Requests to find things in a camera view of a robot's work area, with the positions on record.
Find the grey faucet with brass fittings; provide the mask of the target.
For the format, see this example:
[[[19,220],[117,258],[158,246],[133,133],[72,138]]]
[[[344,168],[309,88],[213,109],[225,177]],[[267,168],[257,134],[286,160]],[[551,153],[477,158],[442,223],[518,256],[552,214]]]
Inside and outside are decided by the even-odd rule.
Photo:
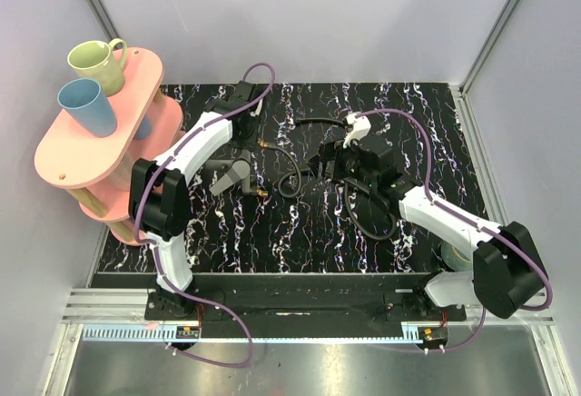
[[[266,198],[269,193],[251,183],[251,151],[255,147],[261,147],[261,139],[254,142],[232,142],[231,145],[241,150],[238,157],[210,159],[203,166],[208,171],[221,173],[217,181],[210,186],[210,193],[217,196],[239,183],[243,195]]]

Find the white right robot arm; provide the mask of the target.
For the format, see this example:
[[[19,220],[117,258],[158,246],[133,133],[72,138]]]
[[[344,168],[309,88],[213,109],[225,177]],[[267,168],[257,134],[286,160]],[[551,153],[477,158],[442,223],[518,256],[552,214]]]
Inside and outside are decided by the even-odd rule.
[[[403,220],[435,234],[468,259],[469,269],[424,278],[412,297],[413,312],[432,320],[452,305],[477,304],[501,319],[529,310],[545,292],[553,293],[529,230],[521,223],[500,225],[468,213],[403,173],[390,149],[375,152],[352,141],[321,144],[308,161],[319,177],[358,184],[392,223]]]

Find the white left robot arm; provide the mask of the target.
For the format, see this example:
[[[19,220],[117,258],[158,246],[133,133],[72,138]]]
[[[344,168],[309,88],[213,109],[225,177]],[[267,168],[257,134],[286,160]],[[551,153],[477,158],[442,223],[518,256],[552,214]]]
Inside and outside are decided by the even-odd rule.
[[[268,94],[247,81],[232,94],[206,105],[195,126],[152,160],[133,164],[128,212],[133,240],[145,244],[164,273],[148,297],[149,318],[171,315],[184,320],[199,310],[186,290],[193,276],[185,255],[184,232],[193,218],[188,185],[202,168],[220,173],[212,195],[235,184],[249,196],[267,196],[251,183],[251,148],[258,143],[262,100]]]

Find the blue plastic cup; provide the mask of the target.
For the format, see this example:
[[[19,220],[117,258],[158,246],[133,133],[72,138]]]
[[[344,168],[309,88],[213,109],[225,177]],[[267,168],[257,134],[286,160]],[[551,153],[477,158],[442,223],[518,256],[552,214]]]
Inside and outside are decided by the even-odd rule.
[[[139,126],[138,126],[138,128],[133,136],[133,139],[134,140],[145,139],[150,135],[151,131],[152,131],[152,125],[150,123],[148,116],[146,115],[142,119],[141,123],[139,124]]]
[[[91,78],[78,78],[65,84],[57,95],[60,106],[86,131],[107,137],[117,129],[113,108],[100,84]]]

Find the teal ceramic mug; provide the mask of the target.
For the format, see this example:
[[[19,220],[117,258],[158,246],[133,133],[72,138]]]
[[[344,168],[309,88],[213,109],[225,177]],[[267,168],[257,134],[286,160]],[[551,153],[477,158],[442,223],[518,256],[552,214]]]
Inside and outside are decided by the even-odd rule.
[[[450,243],[443,242],[440,246],[441,258],[452,272],[472,270],[472,261]]]

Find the pink two-tier wooden shelf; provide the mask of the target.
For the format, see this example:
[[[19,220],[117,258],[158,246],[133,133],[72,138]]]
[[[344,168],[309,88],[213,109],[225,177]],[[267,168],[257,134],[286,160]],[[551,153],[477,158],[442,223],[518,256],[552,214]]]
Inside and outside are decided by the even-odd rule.
[[[121,242],[135,245],[129,184],[136,160],[152,160],[183,136],[181,107],[160,92],[162,60],[151,50],[130,47],[122,91],[109,98],[116,131],[104,138],[87,132],[60,112],[37,146],[34,166],[47,183],[64,189],[90,218],[105,223]],[[142,140],[133,136],[145,116],[152,125]]]

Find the green ceramic mug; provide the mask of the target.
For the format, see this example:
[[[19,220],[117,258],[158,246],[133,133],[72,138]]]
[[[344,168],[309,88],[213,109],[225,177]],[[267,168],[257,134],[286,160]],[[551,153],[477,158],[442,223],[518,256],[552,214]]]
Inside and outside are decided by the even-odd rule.
[[[110,42],[87,41],[69,52],[67,63],[80,78],[94,79],[106,96],[112,96],[125,85],[127,49],[127,43],[121,38]]]

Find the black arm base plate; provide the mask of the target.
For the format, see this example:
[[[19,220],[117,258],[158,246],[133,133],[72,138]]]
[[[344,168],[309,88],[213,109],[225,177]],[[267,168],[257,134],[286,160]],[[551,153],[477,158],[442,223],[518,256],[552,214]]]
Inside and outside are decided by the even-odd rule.
[[[177,293],[150,293],[146,315],[153,319],[185,320],[205,316],[218,321],[230,315],[223,305],[239,316],[356,316],[386,322],[463,322],[467,318],[463,307],[438,308],[429,305],[414,292],[381,292],[376,290],[307,289],[282,292],[264,290],[193,292],[214,305],[204,304],[197,312],[195,306]]]

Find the aluminium frame rail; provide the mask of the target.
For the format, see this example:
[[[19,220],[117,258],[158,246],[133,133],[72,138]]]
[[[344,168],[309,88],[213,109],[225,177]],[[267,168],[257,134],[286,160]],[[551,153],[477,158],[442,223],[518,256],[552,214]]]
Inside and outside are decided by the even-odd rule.
[[[209,321],[205,316],[185,320],[153,319],[145,314],[148,296],[142,290],[77,290],[71,293],[63,321],[83,327],[83,337],[91,341],[131,342],[228,342],[245,343],[348,343],[417,344],[433,337],[435,331],[454,326],[475,328],[481,310],[463,307],[463,322],[386,322],[356,316],[239,316],[222,308],[228,318]]]

